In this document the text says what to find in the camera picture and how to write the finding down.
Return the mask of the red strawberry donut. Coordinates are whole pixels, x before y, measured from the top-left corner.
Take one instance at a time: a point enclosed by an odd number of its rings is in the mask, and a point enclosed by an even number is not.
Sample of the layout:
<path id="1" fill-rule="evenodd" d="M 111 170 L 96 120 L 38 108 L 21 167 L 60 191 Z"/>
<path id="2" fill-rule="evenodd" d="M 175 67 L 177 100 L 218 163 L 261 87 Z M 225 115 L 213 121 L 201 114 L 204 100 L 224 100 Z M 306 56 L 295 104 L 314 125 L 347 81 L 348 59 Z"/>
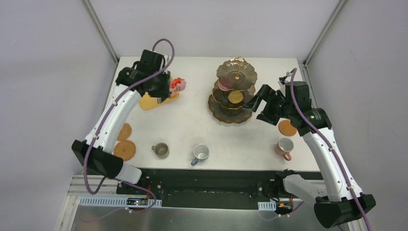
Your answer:
<path id="1" fill-rule="evenodd" d="M 176 78 L 172 81 L 172 89 L 183 90 L 185 88 L 185 79 Z"/>

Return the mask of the pink handled metal tongs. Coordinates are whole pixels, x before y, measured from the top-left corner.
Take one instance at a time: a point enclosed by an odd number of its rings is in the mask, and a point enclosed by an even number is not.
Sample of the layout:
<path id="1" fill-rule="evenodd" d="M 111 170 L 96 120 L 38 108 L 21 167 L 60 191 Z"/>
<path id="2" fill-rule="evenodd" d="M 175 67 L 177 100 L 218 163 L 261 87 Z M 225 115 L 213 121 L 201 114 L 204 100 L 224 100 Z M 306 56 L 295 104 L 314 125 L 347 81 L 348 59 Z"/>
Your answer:
<path id="1" fill-rule="evenodd" d="M 176 78 L 171 82 L 171 95 L 183 91 L 186 88 L 186 81 L 183 78 Z"/>

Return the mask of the round tan cookie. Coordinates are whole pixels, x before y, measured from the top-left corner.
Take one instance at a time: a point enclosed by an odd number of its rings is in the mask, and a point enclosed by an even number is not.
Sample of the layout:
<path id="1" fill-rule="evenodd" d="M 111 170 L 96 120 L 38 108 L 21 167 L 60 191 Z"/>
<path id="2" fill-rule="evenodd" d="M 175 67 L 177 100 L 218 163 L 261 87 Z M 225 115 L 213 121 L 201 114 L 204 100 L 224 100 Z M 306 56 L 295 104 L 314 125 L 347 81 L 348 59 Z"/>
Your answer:
<path id="1" fill-rule="evenodd" d="M 228 100 L 232 104 L 238 104 L 243 100 L 244 94 L 242 91 L 234 90 L 228 95 Z"/>

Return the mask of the pink frosted donut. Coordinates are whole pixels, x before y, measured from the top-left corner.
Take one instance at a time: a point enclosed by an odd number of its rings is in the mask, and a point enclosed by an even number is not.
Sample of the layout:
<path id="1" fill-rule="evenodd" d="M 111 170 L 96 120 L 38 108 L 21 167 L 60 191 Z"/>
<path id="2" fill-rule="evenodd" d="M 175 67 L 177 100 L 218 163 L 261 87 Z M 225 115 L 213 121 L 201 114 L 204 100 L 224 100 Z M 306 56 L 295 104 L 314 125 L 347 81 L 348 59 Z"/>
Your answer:
<path id="1" fill-rule="evenodd" d="M 228 91 L 229 89 L 222 85 L 219 81 L 217 82 L 218 88 L 222 91 Z"/>

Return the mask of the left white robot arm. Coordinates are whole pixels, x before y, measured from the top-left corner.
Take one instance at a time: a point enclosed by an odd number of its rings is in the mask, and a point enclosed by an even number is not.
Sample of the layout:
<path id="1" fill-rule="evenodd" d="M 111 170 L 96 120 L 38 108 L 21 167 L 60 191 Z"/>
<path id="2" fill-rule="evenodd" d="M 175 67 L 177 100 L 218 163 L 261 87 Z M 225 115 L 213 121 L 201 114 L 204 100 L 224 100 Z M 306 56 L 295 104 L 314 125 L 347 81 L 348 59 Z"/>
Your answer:
<path id="1" fill-rule="evenodd" d="M 126 119 L 146 94 L 165 99 L 170 97 L 169 56 L 144 50 L 132 67 L 119 71 L 113 96 L 93 130 L 83 141 L 75 140 L 72 151 L 84 167 L 84 172 L 100 174 L 128 182 L 134 194 L 146 191 L 142 171 L 113 154 L 117 137 Z"/>

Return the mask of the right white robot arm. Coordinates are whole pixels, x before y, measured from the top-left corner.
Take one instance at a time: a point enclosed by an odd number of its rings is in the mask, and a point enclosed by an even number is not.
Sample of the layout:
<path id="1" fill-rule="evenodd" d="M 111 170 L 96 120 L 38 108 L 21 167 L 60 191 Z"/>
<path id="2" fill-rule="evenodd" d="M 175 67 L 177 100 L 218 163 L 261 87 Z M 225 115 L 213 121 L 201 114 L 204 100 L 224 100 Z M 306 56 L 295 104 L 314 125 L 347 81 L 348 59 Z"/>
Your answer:
<path id="1" fill-rule="evenodd" d="M 313 208 L 319 223 L 332 228 L 354 220 L 368 221 L 367 213 L 376 206 L 371 194 L 362 191 L 337 148 L 331 122 L 322 108 L 313 108 L 309 86 L 303 81 L 285 84 L 285 90 L 263 85 L 243 108 L 255 112 L 265 107 L 258 120 L 277 125 L 288 119 L 308 145 L 325 183 L 320 189 L 293 170 L 277 175 L 273 191 L 279 197 L 292 194 Z"/>

